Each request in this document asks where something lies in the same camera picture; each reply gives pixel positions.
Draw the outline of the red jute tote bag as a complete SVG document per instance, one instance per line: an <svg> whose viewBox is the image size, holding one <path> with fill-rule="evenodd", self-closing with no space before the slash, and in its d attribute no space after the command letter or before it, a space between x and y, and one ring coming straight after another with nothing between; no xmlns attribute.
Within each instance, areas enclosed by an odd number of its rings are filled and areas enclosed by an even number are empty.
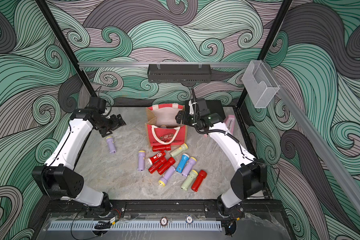
<svg viewBox="0 0 360 240"><path fill-rule="evenodd" d="M175 116L183 111L179 104L159 104L146 108L146 133L150 145L180 146L187 141L187 126L178 124Z"/></svg>

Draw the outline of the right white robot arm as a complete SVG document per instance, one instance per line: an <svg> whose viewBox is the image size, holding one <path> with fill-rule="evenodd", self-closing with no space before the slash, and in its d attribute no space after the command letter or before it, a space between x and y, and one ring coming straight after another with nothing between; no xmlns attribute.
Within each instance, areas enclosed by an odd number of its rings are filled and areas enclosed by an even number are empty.
<svg viewBox="0 0 360 240"><path fill-rule="evenodd" d="M230 188L219 198L222 210L230 209L265 189L268 174L265 162L258 160L240 144L219 114L202 115L179 111L175 119L179 124L195 128L199 134L209 135L231 162L235 174Z"/></svg>

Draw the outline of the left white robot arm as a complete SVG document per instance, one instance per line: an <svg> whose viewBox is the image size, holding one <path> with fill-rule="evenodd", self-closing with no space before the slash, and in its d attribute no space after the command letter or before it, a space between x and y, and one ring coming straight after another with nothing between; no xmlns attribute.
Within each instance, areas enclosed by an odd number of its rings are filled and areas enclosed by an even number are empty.
<svg viewBox="0 0 360 240"><path fill-rule="evenodd" d="M107 137L126 123L121 115L104 116L103 110L84 108L74 110L68 124L56 150L42 166L34 167L32 177L51 199L69 199L108 213L112 208L108 194L86 185L75 167L93 130Z"/></svg>

